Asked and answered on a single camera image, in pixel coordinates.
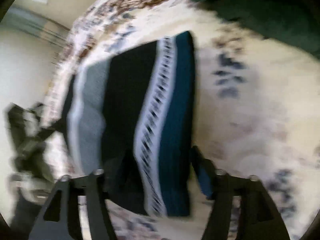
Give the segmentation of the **left green striped curtain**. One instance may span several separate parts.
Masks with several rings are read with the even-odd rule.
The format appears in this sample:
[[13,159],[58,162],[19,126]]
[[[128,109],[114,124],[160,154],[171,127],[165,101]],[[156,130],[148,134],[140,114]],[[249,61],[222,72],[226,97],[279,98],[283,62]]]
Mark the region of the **left green striped curtain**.
[[2,25],[64,47],[69,29],[30,10],[12,5],[1,20]]

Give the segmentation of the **floral cream bed blanket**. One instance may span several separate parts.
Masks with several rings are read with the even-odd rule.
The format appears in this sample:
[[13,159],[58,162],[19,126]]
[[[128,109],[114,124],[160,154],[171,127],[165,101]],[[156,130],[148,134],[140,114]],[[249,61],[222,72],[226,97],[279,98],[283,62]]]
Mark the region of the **floral cream bed blanket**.
[[319,61],[191,0],[97,0],[73,24],[45,100],[62,111],[80,67],[190,31],[198,61],[195,143],[218,168],[258,176],[291,239],[319,213]]

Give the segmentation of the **dark green folded blanket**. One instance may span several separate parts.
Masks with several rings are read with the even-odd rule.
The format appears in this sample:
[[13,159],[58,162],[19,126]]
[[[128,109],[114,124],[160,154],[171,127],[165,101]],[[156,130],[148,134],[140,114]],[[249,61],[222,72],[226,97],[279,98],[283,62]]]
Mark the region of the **dark green folded blanket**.
[[319,58],[319,0],[192,0],[228,22]]

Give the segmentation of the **black grey striped fleece garment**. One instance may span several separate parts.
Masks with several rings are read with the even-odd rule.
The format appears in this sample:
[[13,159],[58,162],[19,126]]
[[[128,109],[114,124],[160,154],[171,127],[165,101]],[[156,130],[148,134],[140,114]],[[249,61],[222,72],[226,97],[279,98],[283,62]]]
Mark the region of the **black grey striped fleece garment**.
[[189,216],[195,70],[188,31],[81,67],[61,114],[76,171],[102,168],[109,200],[131,212]]

